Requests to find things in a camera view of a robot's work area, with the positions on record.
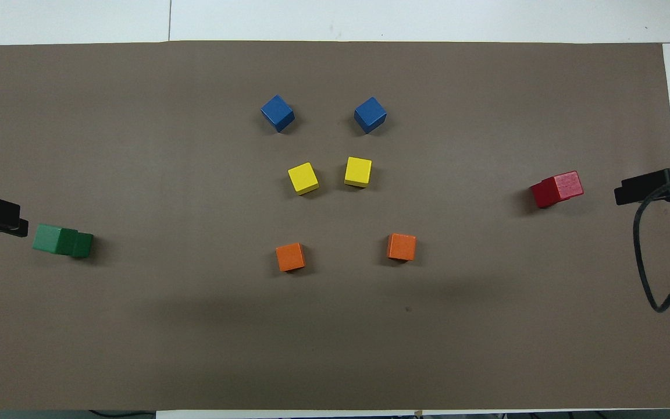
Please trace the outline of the orange wooden cube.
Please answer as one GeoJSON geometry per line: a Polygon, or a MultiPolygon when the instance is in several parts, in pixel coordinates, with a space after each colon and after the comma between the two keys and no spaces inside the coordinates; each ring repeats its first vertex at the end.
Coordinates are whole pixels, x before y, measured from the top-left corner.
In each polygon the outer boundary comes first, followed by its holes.
{"type": "Polygon", "coordinates": [[[392,233],[387,238],[386,257],[402,262],[413,261],[416,254],[417,237],[392,233]]]}
{"type": "Polygon", "coordinates": [[[276,247],[277,265],[281,272],[305,268],[305,252],[300,242],[276,247]]]}

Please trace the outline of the red wooden cube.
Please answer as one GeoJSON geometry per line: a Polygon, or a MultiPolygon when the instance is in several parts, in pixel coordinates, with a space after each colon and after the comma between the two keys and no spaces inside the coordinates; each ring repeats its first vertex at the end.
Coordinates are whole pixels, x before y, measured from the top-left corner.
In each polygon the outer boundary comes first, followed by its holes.
{"type": "Polygon", "coordinates": [[[542,181],[541,186],[542,208],[553,206],[585,193],[577,171],[546,178],[542,181]]]}
{"type": "Polygon", "coordinates": [[[531,188],[535,204],[538,208],[548,208],[559,202],[560,196],[555,180],[545,179],[531,188]]]}

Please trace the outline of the green wooden cube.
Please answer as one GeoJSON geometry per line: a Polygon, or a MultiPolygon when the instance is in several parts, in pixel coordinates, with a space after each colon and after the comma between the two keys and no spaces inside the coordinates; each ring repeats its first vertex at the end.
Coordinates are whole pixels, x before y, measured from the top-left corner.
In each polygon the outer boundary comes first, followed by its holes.
{"type": "Polygon", "coordinates": [[[70,257],[77,259],[83,259],[90,255],[91,244],[93,242],[94,235],[90,233],[79,232],[74,236],[73,245],[70,252],[70,257]]]}
{"type": "Polygon", "coordinates": [[[77,230],[41,223],[35,231],[32,249],[49,254],[71,255],[77,236],[77,230]]]}

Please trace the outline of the brown table mat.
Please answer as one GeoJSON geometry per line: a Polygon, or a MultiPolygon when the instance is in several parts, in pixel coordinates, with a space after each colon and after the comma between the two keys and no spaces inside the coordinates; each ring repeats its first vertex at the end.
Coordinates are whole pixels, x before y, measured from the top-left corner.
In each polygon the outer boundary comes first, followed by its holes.
{"type": "Polygon", "coordinates": [[[95,236],[0,234],[0,409],[670,407],[612,193],[669,166],[657,44],[0,46],[0,198],[95,236]],[[570,171],[585,193],[538,208],[570,171]]]}

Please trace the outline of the yellow wooden cube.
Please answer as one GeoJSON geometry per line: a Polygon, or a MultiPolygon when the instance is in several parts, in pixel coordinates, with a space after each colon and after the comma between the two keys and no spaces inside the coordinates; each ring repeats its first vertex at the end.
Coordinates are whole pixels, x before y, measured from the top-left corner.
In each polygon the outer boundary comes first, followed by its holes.
{"type": "Polygon", "coordinates": [[[294,191],[298,196],[319,188],[319,181],[311,162],[297,165],[287,171],[294,191]]]}
{"type": "Polygon", "coordinates": [[[348,157],[344,183],[349,186],[366,188],[370,183],[370,171],[372,170],[372,160],[348,157]]]}

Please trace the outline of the blue wooden cube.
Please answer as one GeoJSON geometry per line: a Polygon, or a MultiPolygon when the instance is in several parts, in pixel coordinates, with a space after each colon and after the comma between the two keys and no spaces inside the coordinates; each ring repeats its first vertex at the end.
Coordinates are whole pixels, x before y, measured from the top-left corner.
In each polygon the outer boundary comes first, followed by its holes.
{"type": "Polygon", "coordinates": [[[294,110],[279,94],[261,107],[261,113],[277,133],[281,133],[295,120],[294,110]]]}
{"type": "Polygon", "coordinates": [[[354,119],[365,134],[371,133],[386,121],[387,111],[375,97],[368,98],[354,109],[354,119]]]}

